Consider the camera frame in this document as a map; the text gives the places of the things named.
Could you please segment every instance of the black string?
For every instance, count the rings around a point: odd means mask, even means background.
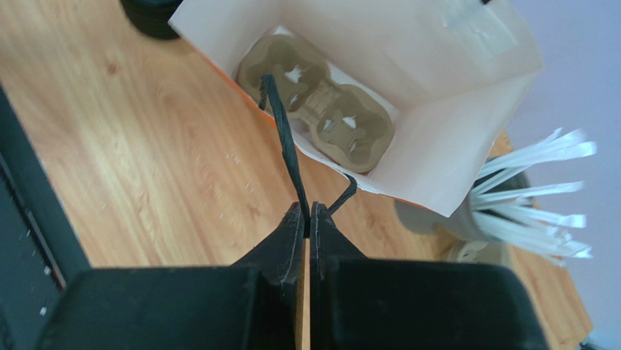
[[[278,129],[278,135],[280,136],[281,146],[283,148],[283,159],[285,161],[286,169],[289,172],[295,191],[297,192],[297,198],[300,201],[300,207],[302,208],[302,215],[304,216],[304,237],[308,237],[310,234],[311,224],[311,212],[308,207],[308,200],[306,199],[306,192],[304,191],[304,185],[302,184],[302,177],[300,176],[300,165],[297,162],[297,154],[295,152],[295,144],[293,143],[293,136],[291,135],[291,126],[289,120],[286,117],[286,112],[278,94],[278,88],[276,88],[276,80],[271,73],[265,73],[261,76],[261,99],[259,100],[259,108],[265,111],[267,105],[267,99],[270,99],[270,105],[272,106],[272,113],[276,120],[276,128]],[[330,214],[334,214],[352,195],[356,193],[358,184],[356,180],[345,175],[349,179],[349,187],[343,192],[342,195],[329,207]]]

